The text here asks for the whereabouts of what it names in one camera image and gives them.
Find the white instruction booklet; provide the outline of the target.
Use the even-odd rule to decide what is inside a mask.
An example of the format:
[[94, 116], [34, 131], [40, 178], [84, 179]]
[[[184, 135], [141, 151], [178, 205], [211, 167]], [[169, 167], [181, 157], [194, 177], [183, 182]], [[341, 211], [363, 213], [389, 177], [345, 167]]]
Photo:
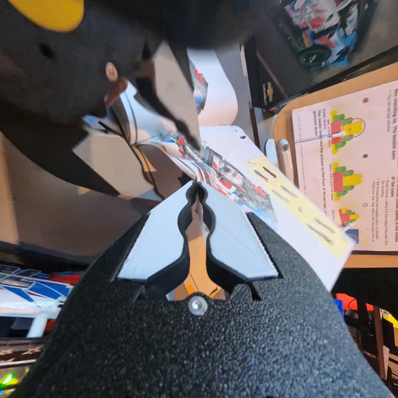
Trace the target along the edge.
[[353, 244], [269, 161], [250, 136], [245, 95], [248, 83], [238, 50], [222, 54], [188, 51], [201, 150], [188, 144], [175, 125], [138, 98], [130, 82], [103, 119], [84, 120], [101, 134], [122, 133], [148, 175], [174, 167], [203, 181], [252, 212], [293, 246], [332, 291]]

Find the toy car packaging box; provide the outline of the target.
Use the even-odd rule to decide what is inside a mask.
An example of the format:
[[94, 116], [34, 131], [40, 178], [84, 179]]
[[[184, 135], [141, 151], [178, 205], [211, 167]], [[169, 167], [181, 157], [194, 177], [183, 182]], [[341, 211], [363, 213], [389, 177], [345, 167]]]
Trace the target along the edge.
[[398, 2], [257, 1], [243, 46], [253, 107], [289, 101], [397, 62]]

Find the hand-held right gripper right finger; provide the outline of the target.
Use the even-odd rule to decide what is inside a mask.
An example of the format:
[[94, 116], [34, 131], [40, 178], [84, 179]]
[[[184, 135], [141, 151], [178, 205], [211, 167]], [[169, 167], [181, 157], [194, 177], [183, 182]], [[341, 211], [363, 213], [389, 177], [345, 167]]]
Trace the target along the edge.
[[246, 212], [205, 182], [198, 182], [206, 271], [215, 283], [250, 283], [279, 276]]

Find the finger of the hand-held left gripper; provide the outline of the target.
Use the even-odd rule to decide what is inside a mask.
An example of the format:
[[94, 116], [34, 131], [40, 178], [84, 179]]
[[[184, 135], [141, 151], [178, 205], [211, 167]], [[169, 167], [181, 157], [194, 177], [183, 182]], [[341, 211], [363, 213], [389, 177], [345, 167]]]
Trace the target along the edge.
[[72, 151], [121, 197], [141, 197], [154, 189], [132, 148], [118, 135], [88, 133]]
[[196, 150], [201, 135], [187, 48], [167, 41], [146, 41], [135, 79], [142, 99], [158, 115], [172, 121]]

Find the wooden document board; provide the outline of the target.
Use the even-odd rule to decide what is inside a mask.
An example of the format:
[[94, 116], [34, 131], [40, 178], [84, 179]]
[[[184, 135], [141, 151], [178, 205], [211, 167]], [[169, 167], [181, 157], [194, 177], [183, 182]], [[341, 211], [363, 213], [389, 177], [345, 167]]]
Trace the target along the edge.
[[[288, 141], [293, 139], [292, 111], [305, 106], [310, 106], [318, 102], [331, 100], [333, 98], [351, 94], [363, 89], [388, 83], [398, 78], [398, 63], [376, 69], [374, 71], [346, 78], [342, 82], [323, 88], [322, 90], [309, 93], [298, 97], [289, 102], [278, 114], [273, 125], [273, 137], [275, 141], [285, 138]], [[344, 268], [387, 268], [397, 269], [397, 255], [377, 255], [377, 254], [351, 254], [346, 261]]]

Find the toy brick race car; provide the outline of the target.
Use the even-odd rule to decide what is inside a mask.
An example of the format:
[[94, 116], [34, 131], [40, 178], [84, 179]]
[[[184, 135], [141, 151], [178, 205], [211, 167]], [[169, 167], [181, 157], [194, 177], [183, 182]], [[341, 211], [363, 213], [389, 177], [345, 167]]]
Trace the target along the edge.
[[83, 274], [48, 274], [1, 264], [1, 397], [10, 397], [37, 361], [68, 295]]

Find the printed instruction sheet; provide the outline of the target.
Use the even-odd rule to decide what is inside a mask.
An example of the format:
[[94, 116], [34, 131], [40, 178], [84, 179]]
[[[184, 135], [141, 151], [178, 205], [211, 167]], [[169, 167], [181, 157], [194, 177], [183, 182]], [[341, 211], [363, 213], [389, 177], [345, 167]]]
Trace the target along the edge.
[[398, 249], [398, 82], [292, 111], [302, 192], [358, 251]]

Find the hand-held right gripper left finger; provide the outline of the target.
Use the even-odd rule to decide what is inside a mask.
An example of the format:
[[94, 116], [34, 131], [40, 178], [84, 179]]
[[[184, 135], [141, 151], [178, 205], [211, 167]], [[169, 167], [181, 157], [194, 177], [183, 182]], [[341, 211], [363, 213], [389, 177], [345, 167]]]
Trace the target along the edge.
[[124, 260], [118, 280], [181, 283], [189, 273], [186, 230], [192, 222], [197, 182], [192, 180], [154, 207]]

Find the grey desk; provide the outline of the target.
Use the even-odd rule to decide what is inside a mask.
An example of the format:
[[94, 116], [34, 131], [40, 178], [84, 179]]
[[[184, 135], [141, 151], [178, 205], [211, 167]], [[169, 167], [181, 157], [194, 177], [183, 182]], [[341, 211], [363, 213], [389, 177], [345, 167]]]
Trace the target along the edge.
[[66, 256], [96, 257], [189, 180], [158, 148], [132, 150], [154, 189], [141, 197], [115, 197], [53, 176], [1, 134], [1, 240]]

